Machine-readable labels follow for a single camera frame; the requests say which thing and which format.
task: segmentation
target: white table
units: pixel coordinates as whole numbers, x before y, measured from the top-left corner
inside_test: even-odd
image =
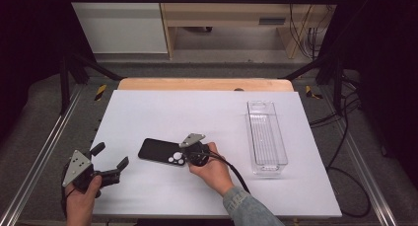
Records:
[[[247,101],[274,102],[288,166],[276,180],[251,171],[245,125]],[[112,217],[223,218],[222,198],[188,167],[140,160],[145,138],[180,142],[190,133],[218,150],[242,174],[252,195],[275,215],[338,217],[341,211],[320,160],[296,92],[114,91],[93,146],[106,149],[93,159],[95,169],[113,169],[125,156],[130,164],[120,184],[106,187],[94,214]],[[240,185],[231,172],[233,181]]]

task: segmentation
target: clear plastic container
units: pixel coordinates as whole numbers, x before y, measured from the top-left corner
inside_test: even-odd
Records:
[[[247,130],[252,171],[261,177],[278,177],[288,164],[272,102],[247,102]]]

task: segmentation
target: smartphone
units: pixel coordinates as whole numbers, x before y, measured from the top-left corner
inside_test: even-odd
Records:
[[[138,157],[162,164],[183,166],[185,160],[177,143],[146,138],[139,150]]]

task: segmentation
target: hand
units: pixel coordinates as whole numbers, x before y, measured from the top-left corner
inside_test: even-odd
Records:
[[[212,152],[219,154],[215,143],[211,142],[207,145]],[[221,196],[224,196],[234,186],[228,166],[218,159],[210,157],[207,164],[202,167],[197,167],[190,163],[188,163],[188,167],[190,173],[199,176],[205,181],[207,186],[214,189]]]
[[[70,184],[65,188],[67,197],[67,226],[91,225],[96,193],[101,188],[102,176],[95,176],[86,193],[81,193]]]

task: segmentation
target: denim sleeve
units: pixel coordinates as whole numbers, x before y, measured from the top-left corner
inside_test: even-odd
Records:
[[[264,204],[242,188],[229,189],[224,195],[223,203],[236,226],[284,226]]]

